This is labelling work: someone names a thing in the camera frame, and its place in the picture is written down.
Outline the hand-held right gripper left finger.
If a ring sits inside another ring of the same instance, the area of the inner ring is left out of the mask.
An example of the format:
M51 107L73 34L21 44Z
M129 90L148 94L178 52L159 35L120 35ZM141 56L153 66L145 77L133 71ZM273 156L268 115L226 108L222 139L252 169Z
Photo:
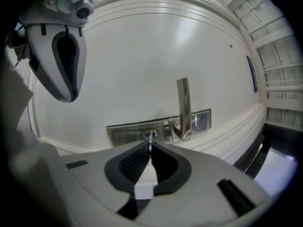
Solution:
M61 159L78 183L114 213L134 220L151 201L151 186L136 186L150 160L145 141Z

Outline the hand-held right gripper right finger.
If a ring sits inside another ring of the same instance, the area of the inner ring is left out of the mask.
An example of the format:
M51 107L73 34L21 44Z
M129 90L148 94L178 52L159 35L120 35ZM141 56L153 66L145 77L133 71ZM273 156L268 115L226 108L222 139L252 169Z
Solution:
M149 227L246 226L269 200L242 171L222 159L173 145L154 143L154 197L136 218Z

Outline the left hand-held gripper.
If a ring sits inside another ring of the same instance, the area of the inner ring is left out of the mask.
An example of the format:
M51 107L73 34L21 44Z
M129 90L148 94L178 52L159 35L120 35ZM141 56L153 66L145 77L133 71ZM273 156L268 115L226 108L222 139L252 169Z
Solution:
M33 0L21 12L30 66L47 91L70 103L79 95L87 57L84 27L98 0Z

